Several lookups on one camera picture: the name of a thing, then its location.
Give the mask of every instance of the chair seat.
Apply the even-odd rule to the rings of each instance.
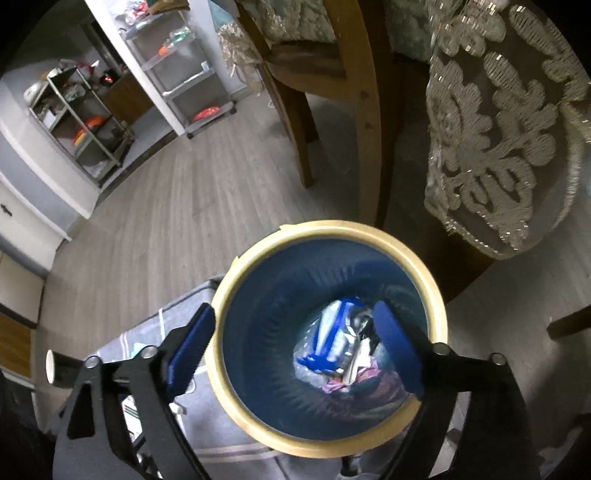
[[[271,74],[294,90],[341,100],[350,95],[335,44],[306,40],[280,43],[271,47],[265,61]]]
[[[336,44],[314,41],[291,41],[271,47],[267,62],[294,73],[328,75],[345,79],[345,67]]]

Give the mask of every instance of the embroidered fabric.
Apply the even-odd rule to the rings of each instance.
[[[323,0],[241,2],[270,43],[335,41]],[[531,0],[385,0],[385,11],[392,49],[431,64],[425,207],[491,257],[531,248],[568,214],[591,140],[575,53]]]
[[[262,60],[238,24],[231,22],[219,27],[217,39],[228,69],[232,74],[236,72],[241,82],[253,93],[260,94],[262,83],[259,81],[256,68]]]

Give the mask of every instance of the wooden floor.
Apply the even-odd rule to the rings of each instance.
[[[163,304],[225,272],[235,256],[284,223],[356,218],[351,116],[334,103],[312,99],[321,141],[310,146],[316,184],[304,190],[293,149],[267,103],[267,95],[247,98],[237,114],[191,141],[173,141],[125,180],[79,236],[59,249],[35,334],[33,370],[43,420],[65,397],[44,379],[47,348],[88,355]],[[417,249],[423,257],[439,244],[438,235],[445,238],[422,207],[427,128],[424,87],[419,86],[397,144],[386,230],[409,244],[422,239]],[[537,446],[560,438],[591,391],[588,336],[552,343],[544,330],[551,316],[591,303],[591,235],[579,238],[591,222],[588,197],[579,199],[575,210],[549,240],[496,263],[449,306],[451,343],[459,353],[488,356],[497,350],[509,358],[532,402]],[[564,375],[573,365],[575,380]],[[564,413],[548,440],[546,427],[555,410]]]

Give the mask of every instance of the wooden cabinet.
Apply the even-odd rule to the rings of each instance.
[[[0,313],[0,365],[31,377],[31,331]]]
[[[130,73],[120,78],[101,99],[114,117],[120,122],[133,124],[154,104],[138,81]]]

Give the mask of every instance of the blue gripper pad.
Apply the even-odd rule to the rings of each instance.
[[[209,303],[203,304],[189,322],[189,331],[168,363],[166,394],[170,401],[187,391],[189,382],[216,327],[216,316]]]
[[[392,310],[383,301],[377,302],[374,307],[374,329],[390,355],[404,389],[421,398],[425,392],[422,380],[423,363]]]

